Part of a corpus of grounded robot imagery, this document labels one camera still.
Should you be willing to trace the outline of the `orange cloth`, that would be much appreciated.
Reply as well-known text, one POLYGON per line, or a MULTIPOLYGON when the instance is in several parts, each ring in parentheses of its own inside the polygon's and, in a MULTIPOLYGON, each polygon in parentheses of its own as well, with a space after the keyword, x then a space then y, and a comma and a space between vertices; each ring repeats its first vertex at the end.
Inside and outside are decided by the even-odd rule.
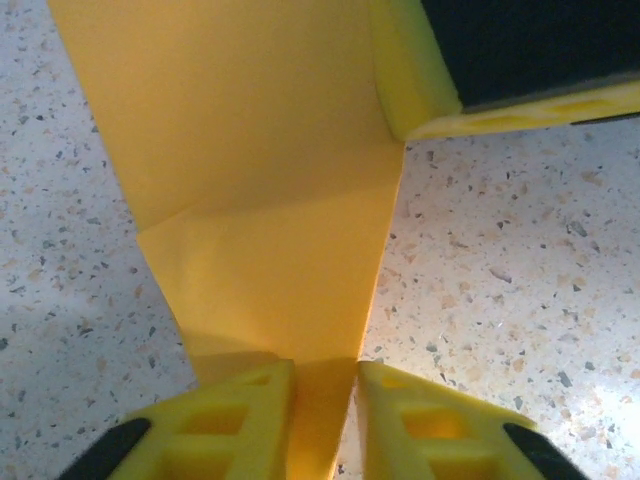
POLYGON ((48 0, 199 381, 296 367, 331 480, 401 175, 367 0, 48 0))

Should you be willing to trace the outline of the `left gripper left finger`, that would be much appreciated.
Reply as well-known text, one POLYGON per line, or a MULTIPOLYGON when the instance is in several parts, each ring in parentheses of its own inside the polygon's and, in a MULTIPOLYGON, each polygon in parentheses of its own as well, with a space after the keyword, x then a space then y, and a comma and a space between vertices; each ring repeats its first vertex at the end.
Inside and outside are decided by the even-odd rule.
POLYGON ((286 480, 295 391, 290 360, 138 410, 57 480, 286 480))

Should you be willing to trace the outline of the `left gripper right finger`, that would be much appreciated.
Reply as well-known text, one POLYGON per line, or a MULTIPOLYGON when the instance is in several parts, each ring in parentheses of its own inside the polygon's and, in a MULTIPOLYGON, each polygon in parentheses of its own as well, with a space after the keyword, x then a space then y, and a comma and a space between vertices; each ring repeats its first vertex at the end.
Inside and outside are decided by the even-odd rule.
POLYGON ((583 480, 529 418, 390 367, 358 364, 363 480, 583 480))

